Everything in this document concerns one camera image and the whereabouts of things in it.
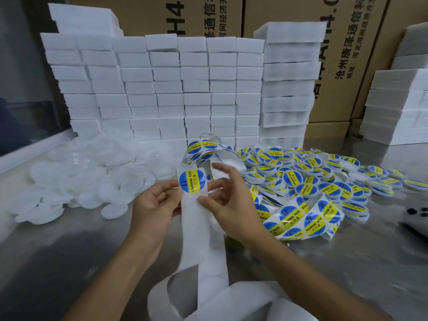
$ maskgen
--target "person's right hand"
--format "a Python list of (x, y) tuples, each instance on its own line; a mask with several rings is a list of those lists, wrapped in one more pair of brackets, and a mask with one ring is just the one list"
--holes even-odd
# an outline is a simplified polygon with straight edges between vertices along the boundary
[(212, 167), (227, 173), (230, 179), (222, 179), (222, 189), (209, 197), (200, 196), (198, 203), (214, 215), (228, 236), (244, 246), (260, 235), (270, 234), (257, 214), (251, 193), (240, 173), (222, 163), (213, 163)]

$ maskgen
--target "hand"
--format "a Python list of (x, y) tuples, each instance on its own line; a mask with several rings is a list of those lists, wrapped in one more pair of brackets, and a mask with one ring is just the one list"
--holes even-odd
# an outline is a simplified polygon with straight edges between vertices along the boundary
[(224, 232), (244, 246), (260, 235), (270, 234), (263, 226), (254, 207), (251, 193), (240, 173), (233, 167), (222, 163), (213, 163), (212, 167), (226, 172), (230, 179), (217, 179), (216, 187), (222, 189), (208, 197), (200, 196), (198, 203), (209, 210)]
[(183, 190), (178, 180), (155, 183), (134, 200), (131, 226), (125, 243), (136, 246), (147, 258), (147, 267), (153, 264), (162, 247), (173, 217), (181, 212)]

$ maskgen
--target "metal table surface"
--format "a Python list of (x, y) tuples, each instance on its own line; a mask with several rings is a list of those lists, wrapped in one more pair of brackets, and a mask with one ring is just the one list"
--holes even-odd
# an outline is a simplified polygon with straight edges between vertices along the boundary
[[(428, 181), (428, 145), (386, 146), (368, 140), (313, 140), (307, 147), (354, 156)], [(428, 314), (428, 241), (401, 225), (409, 207), (428, 207), (426, 193), (408, 189), (392, 198), (373, 194), (370, 219), (345, 219), (332, 241), (314, 238), (290, 247), (340, 286), (381, 306), (395, 320), (426, 320)], [(131, 212), (104, 220), (100, 209), (67, 209), (56, 221), (20, 224), (0, 243), (0, 320), (59, 320), (109, 261), (126, 236)], [(122, 320), (148, 320), (147, 294), (171, 274), (181, 254), (181, 222), (175, 218), (155, 264), (134, 291)], [(261, 265), (228, 256), (230, 282), (269, 279)], [(197, 286), (195, 273), (188, 286)]]

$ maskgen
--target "cardboard box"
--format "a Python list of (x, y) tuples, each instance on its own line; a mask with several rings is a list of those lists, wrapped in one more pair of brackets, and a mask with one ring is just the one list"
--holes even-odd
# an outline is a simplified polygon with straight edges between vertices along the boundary
[(428, 21), (428, 0), (391, 0), (379, 30), (351, 118), (362, 118), (373, 75), (388, 70), (408, 26)]
[(113, 10), (125, 36), (165, 33), (241, 36), (242, 0), (70, 0), (70, 3)]
[(304, 149), (319, 148), (328, 153), (335, 153), (342, 147), (349, 122), (309, 123), (306, 128)]
[[(314, 88), (317, 99), (309, 121), (347, 121), (386, 3), (387, 0), (246, 0), (243, 36), (252, 37), (269, 21), (327, 21), (319, 57), (323, 63)], [(342, 57), (348, 53), (349, 58)], [(354, 53), (358, 53), (357, 58), (353, 58)]]

